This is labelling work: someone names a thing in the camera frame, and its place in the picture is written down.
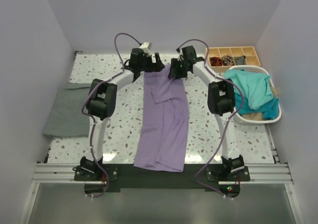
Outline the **purple t shirt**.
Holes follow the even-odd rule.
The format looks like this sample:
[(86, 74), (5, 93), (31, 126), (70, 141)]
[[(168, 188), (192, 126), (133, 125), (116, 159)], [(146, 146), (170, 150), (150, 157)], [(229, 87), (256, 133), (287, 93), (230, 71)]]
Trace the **purple t shirt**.
[(183, 172), (189, 107), (183, 81), (161, 72), (144, 74), (143, 121), (134, 158), (137, 168)]

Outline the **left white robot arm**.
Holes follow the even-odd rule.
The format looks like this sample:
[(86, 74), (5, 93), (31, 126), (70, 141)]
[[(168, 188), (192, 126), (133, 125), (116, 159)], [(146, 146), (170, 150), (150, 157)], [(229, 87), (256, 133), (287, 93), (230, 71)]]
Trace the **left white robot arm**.
[(113, 115), (116, 106), (117, 91), (135, 82), (142, 72), (160, 72), (165, 68), (159, 53), (155, 53), (155, 61), (145, 49), (134, 48), (130, 58), (125, 62), (121, 72), (108, 80), (94, 79), (89, 94), (81, 109), (82, 114), (89, 117), (89, 149), (91, 159), (83, 157), (80, 168), (91, 180), (106, 177), (106, 169), (102, 167), (103, 140), (106, 124)]

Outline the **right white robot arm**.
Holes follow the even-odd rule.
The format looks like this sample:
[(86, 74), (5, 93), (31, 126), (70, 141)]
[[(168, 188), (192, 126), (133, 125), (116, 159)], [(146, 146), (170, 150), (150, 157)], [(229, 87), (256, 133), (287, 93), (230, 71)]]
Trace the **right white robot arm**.
[(234, 83), (218, 76), (199, 57), (193, 46), (177, 48), (178, 58), (171, 60), (169, 78), (186, 78), (188, 73), (199, 77), (208, 88), (207, 105), (210, 113), (215, 116), (219, 131), (222, 134), (220, 148), (222, 148), (222, 166), (217, 175), (232, 181), (239, 171), (244, 169), (244, 160), (237, 146), (233, 116), (236, 113)]

